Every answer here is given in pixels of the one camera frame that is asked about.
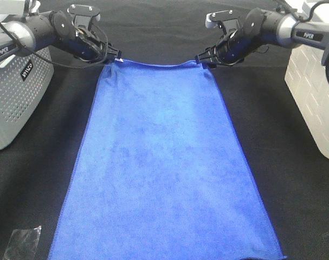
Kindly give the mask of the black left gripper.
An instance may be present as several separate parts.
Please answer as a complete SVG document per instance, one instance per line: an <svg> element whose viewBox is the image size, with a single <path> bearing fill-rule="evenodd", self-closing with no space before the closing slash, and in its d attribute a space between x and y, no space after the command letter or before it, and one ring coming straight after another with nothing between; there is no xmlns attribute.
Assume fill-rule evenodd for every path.
<svg viewBox="0 0 329 260"><path fill-rule="evenodd" d="M120 61L121 55L122 52L119 49L116 49L109 44L106 50L106 58L104 60L104 64L111 64L114 61Z"/></svg>

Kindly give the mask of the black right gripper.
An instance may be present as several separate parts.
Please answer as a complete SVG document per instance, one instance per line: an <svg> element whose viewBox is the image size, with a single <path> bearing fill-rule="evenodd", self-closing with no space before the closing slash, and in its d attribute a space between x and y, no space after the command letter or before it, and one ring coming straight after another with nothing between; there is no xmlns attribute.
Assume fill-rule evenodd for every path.
<svg viewBox="0 0 329 260"><path fill-rule="evenodd" d="M203 68L216 68L216 59L213 47L207 47L204 52L195 56L196 64L201 64Z"/></svg>

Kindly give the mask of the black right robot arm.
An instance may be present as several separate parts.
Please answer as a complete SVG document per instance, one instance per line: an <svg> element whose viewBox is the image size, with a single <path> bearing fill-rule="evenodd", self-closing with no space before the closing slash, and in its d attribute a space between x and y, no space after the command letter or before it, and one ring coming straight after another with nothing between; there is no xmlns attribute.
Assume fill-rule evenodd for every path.
<svg viewBox="0 0 329 260"><path fill-rule="evenodd" d="M219 28L223 34L196 55L196 63L203 67L233 66L266 44L288 49L306 45L323 50L321 65L329 84L329 23L313 22L281 6L276 11L254 8L245 18L233 10L209 13L205 26Z"/></svg>

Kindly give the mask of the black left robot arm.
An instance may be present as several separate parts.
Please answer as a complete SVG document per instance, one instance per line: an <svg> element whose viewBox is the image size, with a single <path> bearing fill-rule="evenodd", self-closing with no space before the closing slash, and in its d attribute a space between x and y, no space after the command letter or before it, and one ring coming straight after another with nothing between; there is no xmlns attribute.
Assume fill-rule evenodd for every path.
<svg viewBox="0 0 329 260"><path fill-rule="evenodd" d="M72 4L67 12L47 11L0 23L0 62L12 55L37 55L53 46L89 67L112 63L121 58L121 51L92 30L99 18L99 8Z"/></svg>

